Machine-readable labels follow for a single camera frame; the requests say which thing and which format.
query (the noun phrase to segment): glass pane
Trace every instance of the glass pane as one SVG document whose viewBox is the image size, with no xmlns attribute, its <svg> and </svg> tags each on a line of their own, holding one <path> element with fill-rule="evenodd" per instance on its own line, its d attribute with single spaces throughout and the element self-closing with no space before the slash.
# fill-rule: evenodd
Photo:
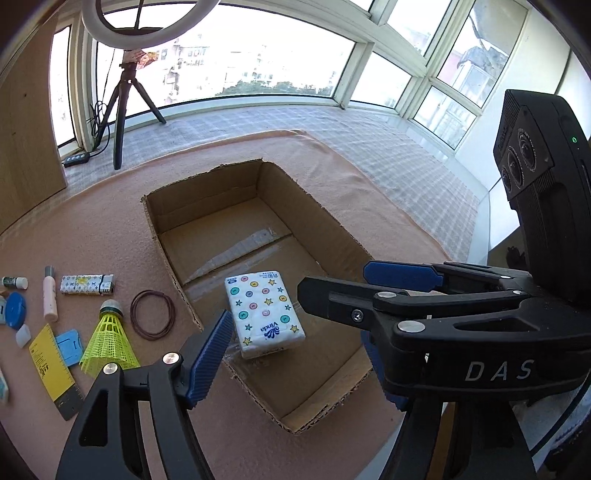
<svg viewBox="0 0 591 480">
<path fill-rule="evenodd" d="M 449 3 L 450 0 L 398 0 L 388 25 L 423 55 Z"/>
<path fill-rule="evenodd" d="M 517 42 L 526 13 L 513 0 L 477 0 L 438 78 L 478 106 L 484 105 Z"/>
<path fill-rule="evenodd" d="M 74 125 L 70 111 L 68 93 L 68 44 L 70 27 L 53 35 L 49 61 L 49 91 L 51 102 L 51 121 L 56 144 L 62 145 L 74 138 Z"/>
<path fill-rule="evenodd" d="M 403 69 L 372 53 L 351 100 L 394 108 L 409 80 Z"/>
<path fill-rule="evenodd" d="M 445 93 L 431 87 L 414 119 L 456 148 L 476 116 Z"/>
<path fill-rule="evenodd" d="M 359 5 L 364 10 L 369 10 L 373 0 L 351 0 L 355 5 Z"/>
<path fill-rule="evenodd" d="M 144 7 L 140 25 L 170 25 L 190 7 Z M 113 12 L 105 17 L 113 25 L 133 26 L 135 22 L 135 12 Z M 293 18 L 218 5 L 179 38 L 144 49 L 154 52 L 156 60 L 138 68 L 137 79 L 156 106 L 226 95 L 329 97 L 352 49 L 352 41 Z M 113 56 L 112 48 L 98 45 L 97 93 L 104 102 L 109 101 L 119 81 L 121 59 L 120 50 Z M 127 114 L 146 110 L 146 104 L 132 88 Z"/>
</svg>

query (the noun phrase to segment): blue clip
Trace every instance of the blue clip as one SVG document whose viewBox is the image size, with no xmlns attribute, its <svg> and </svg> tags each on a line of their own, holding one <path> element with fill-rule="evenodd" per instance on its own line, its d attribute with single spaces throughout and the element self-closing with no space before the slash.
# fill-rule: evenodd
<svg viewBox="0 0 591 480">
<path fill-rule="evenodd" d="M 412 263 L 368 262 L 363 277 L 372 285 L 415 291 L 432 291 L 443 285 L 443 276 L 431 265 Z"/>
<path fill-rule="evenodd" d="M 363 342 L 363 346 L 365 347 L 365 351 L 368 354 L 369 359 L 371 360 L 371 364 L 374 368 L 374 372 L 378 377 L 379 384 L 382 385 L 384 383 L 384 364 L 382 363 L 382 359 L 379 357 L 378 347 L 376 347 L 371 342 L 371 333 L 367 330 L 361 330 L 361 341 Z M 400 411 L 405 411 L 408 399 L 406 397 L 400 397 L 399 395 L 393 395 L 391 393 L 386 392 L 383 390 L 384 395 L 386 396 L 386 400 L 392 402 L 396 405 L 396 408 Z"/>
<path fill-rule="evenodd" d="M 58 335 L 56 337 L 56 343 L 67 367 L 80 362 L 84 353 L 84 347 L 82 346 L 80 334 L 77 330 L 68 330 L 66 333 Z"/>
</svg>

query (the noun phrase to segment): small bottle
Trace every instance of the small bottle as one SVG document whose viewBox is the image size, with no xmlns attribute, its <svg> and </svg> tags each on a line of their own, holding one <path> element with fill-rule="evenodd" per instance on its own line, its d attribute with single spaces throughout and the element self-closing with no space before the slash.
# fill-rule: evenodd
<svg viewBox="0 0 591 480">
<path fill-rule="evenodd" d="M 6 288 L 26 290 L 29 286 L 29 282 L 25 277 L 2 277 L 2 285 Z"/>
<path fill-rule="evenodd" d="M 56 302 L 56 271 L 52 266 L 45 267 L 45 278 L 43 279 L 43 318 L 46 322 L 57 321 Z"/>
</svg>

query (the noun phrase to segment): ruler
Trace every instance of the ruler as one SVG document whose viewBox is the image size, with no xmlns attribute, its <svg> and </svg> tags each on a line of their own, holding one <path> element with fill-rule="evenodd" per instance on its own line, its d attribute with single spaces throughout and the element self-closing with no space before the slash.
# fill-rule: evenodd
<svg viewBox="0 0 591 480">
<path fill-rule="evenodd" d="M 70 420 L 82 407 L 84 396 L 66 367 L 49 324 L 29 347 L 43 386 L 64 420 Z"/>
</svg>

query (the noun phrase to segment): white eraser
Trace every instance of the white eraser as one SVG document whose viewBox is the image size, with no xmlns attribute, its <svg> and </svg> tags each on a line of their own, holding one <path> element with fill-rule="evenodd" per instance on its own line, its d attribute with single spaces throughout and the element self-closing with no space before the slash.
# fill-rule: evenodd
<svg viewBox="0 0 591 480">
<path fill-rule="evenodd" d="M 15 283 L 17 288 L 20 290 L 26 290 L 29 286 L 29 281 L 25 277 L 17 277 L 17 281 Z"/>
<path fill-rule="evenodd" d="M 293 348 L 305 340 L 279 272 L 228 277 L 225 285 L 244 358 Z"/>
<path fill-rule="evenodd" d="M 31 331 L 29 330 L 29 327 L 23 323 L 22 327 L 17 330 L 17 345 L 22 348 L 30 339 Z"/>
</svg>

